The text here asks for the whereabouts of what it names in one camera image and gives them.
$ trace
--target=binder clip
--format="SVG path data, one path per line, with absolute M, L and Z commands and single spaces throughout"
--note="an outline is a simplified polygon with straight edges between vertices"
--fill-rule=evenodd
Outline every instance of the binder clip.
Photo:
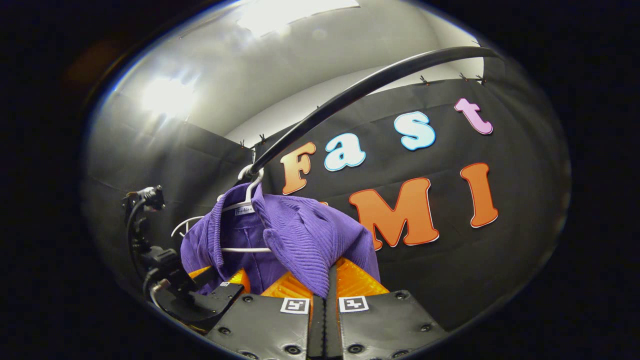
M 478 81 L 480 81 L 480 84 L 482 84 L 482 86 L 484 86 L 484 84 L 486 83 L 486 78 L 480 76 L 480 75 L 476 75 Z

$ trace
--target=white wall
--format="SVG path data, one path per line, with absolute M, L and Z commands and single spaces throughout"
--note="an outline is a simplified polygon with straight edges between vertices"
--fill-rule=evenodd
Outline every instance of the white wall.
M 433 28 L 438 38 L 439 48 L 479 46 L 474 42 L 476 39 L 471 34 L 459 27 L 427 11 L 423 11 L 423 15 L 427 18 L 429 25 Z M 322 105 L 349 86 L 382 68 L 384 66 L 352 72 L 304 89 L 256 114 L 227 133 L 225 138 L 234 142 L 244 140 L 246 145 L 252 146 L 260 141 L 260 134 L 271 136 L 283 128 L 301 121 L 314 111 L 317 106 Z M 428 81 L 459 79 L 460 73 L 463 73 L 468 78 L 475 78 L 476 75 L 483 76 L 483 70 L 484 60 L 482 58 L 452 61 L 406 76 L 372 92 L 372 94 L 399 86 L 421 83 L 420 75 L 424 76 Z
M 244 140 L 245 145 L 252 146 L 260 141 L 260 134 L 271 136 L 285 127 L 301 121 L 319 105 L 324 104 L 349 86 L 382 68 L 375 67 L 352 72 L 304 89 L 266 108 L 226 134 L 225 138 L 234 142 Z M 372 92 L 372 94 L 400 86 L 419 84 L 422 82 L 420 75 L 424 76 L 428 81 L 435 81 L 459 78 L 458 73 L 459 70 L 457 68 L 452 67 L 450 64 L 443 64 L 406 76 Z

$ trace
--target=cable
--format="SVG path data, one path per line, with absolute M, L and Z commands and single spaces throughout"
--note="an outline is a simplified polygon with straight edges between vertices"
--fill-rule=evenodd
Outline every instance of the cable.
M 154 275 L 158 273 L 157 268 L 151 270 L 150 272 L 147 273 L 147 276 L 145 277 L 145 280 L 142 282 L 142 295 L 144 296 L 145 300 L 149 300 L 151 299 L 150 294 L 149 294 L 149 281 L 151 281 L 151 279 L 154 278 Z
M 131 263 L 133 264 L 133 267 L 136 269 L 136 273 L 138 274 L 138 276 L 140 277 L 140 279 L 144 279 L 144 276 L 142 276 L 142 274 L 140 273 L 140 270 L 138 269 L 138 264 L 136 262 L 136 256 L 134 254 L 133 251 L 133 238 L 131 236 L 131 226 L 133 225 L 133 219 L 136 217 L 137 212 L 140 210 L 140 206 L 144 205 L 144 203 L 146 202 L 145 199 L 141 199 L 134 207 L 133 210 L 131 210 L 131 214 L 129 215 L 129 220 L 127 221 L 127 246 L 129 247 L 129 255 L 131 257 Z
M 161 308 L 162 310 L 164 310 L 164 309 L 162 308 L 162 306 L 160 306 L 160 304 L 158 304 L 158 301 L 156 300 L 156 287 L 155 287 L 155 286 L 154 286 L 154 288 L 153 288 L 153 289 L 151 289 L 150 296 L 151 296 L 151 301 L 153 301 L 153 302 L 154 302 L 154 304 L 155 304 L 157 307 L 159 307 L 159 308 Z

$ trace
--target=white plastic hanger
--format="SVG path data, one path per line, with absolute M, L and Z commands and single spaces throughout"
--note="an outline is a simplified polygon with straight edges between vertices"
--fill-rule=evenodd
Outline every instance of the white plastic hanger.
M 247 165 L 244 169 L 242 169 L 240 171 L 240 174 L 238 174 L 238 180 L 242 180 L 244 178 L 244 175 L 250 168 L 251 168 L 251 165 Z M 263 176 L 264 176 L 264 170 L 260 169 L 258 171 L 258 178 L 254 182 L 249 184 L 249 186 L 247 186 L 246 193 L 244 196 L 244 201 L 238 202 L 237 204 L 229 205 L 226 208 L 223 208 L 222 212 L 241 208 L 243 206 L 250 206 L 251 209 L 253 209 L 253 206 L 251 205 L 251 192 L 262 181 Z M 224 252 L 271 252 L 271 249 L 269 249 L 268 247 L 257 247 L 257 248 L 223 247 L 221 250 Z
M 246 167 L 244 167 L 241 171 L 240 174 L 238 174 L 238 180 L 242 180 L 244 178 L 244 175 L 246 174 L 246 172 L 249 170 L 249 168 L 251 168 L 251 165 L 248 165 Z M 237 204 L 233 204 L 230 206 L 227 206 L 226 208 L 223 208 L 222 211 L 226 211 L 226 210 L 231 210 L 231 209 L 236 209 L 236 208 L 240 208 L 242 206 L 251 206 L 251 192 L 253 191 L 253 189 L 258 186 L 258 184 L 262 181 L 262 177 L 264 176 L 264 170 L 260 169 L 260 171 L 258 171 L 258 178 L 252 182 L 246 189 L 246 194 L 244 196 L 244 201 L 243 202 L 239 202 Z M 220 198 L 223 196 L 224 194 L 220 195 L 218 197 L 218 201 L 220 201 Z M 201 218 L 203 218 L 204 216 L 201 217 L 194 217 L 194 218 L 189 218 L 183 222 L 181 222 L 180 224 L 178 224 L 178 226 L 175 227 L 175 229 L 173 229 L 171 236 L 173 237 L 173 235 L 175 234 L 175 232 L 178 230 L 178 228 L 184 224 L 186 224 L 186 231 L 185 234 L 189 231 L 189 222 L 193 221 L 193 220 L 199 220 Z M 234 247 L 223 247 L 221 249 L 222 251 L 225 252 L 271 252 L 271 249 L 267 248 L 267 247 L 257 247 L 257 248 L 234 248 Z
M 245 166 L 244 169 L 242 169 L 240 171 L 240 174 L 238 174 L 238 180 L 242 180 L 244 178 L 244 175 L 246 174 L 246 172 L 249 170 L 249 168 L 251 168 L 251 165 L 247 165 Z M 262 181 L 262 177 L 264 176 L 264 170 L 260 169 L 258 171 L 258 178 L 252 182 L 251 184 L 249 184 L 249 186 L 247 186 L 246 188 L 246 194 L 244 195 L 244 201 L 242 202 L 238 202 L 237 204 L 233 204 L 233 205 L 229 205 L 226 208 L 222 209 L 222 212 L 224 213 L 227 210 L 232 210 L 232 209 L 237 209 L 237 208 L 242 208 L 243 206 L 251 206 L 253 209 L 253 206 L 251 205 L 251 192 L 253 191 L 253 189 L 258 186 L 258 184 Z

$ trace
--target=black fabric backdrop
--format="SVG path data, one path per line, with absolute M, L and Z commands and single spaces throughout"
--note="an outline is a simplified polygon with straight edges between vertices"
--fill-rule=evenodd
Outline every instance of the black fabric backdrop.
M 93 121 L 87 139 L 82 206 L 102 260 L 122 287 L 140 297 L 120 199 L 129 191 L 162 185 L 166 208 L 144 215 L 150 220 L 148 239 L 179 252 L 182 236 L 178 231 L 170 236 L 174 227 L 208 213 L 251 163 L 252 151 L 182 121 L 135 121 L 108 105 L 101 107 L 107 111 Z
M 395 248 L 383 241 L 376 254 L 384 286 L 411 291 L 436 321 L 453 330 L 524 286 L 551 255 L 564 224 L 571 183 L 564 135 L 546 98 L 515 67 L 501 60 L 488 64 L 484 86 L 450 79 L 368 95 L 272 160 L 265 167 L 265 192 L 282 194 L 280 158 L 307 142 L 317 148 L 309 155 L 310 172 L 301 173 L 307 185 L 291 195 L 326 201 L 355 220 L 357 210 L 348 201 L 352 193 L 375 189 L 393 208 L 405 181 L 428 178 L 440 238 L 412 247 L 400 241 Z M 461 97 L 478 104 L 480 116 L 493 124 L 491 135 L 478 133 L 454 109 Z M 403 147 L 393 124 L 398 115 L 412 111 L 426 114 L 436 133 L 431 146 L 416 151 Z M 256 157 L 290 128 L 257 144 Z M 359 137 L 366 159 L 357 167 L 329 172 L 324 147 L 342 133 Z M 474 229 L 469 224 L 473 200 L 460 170 L 479 162 L 489 165 L 499 216 Z

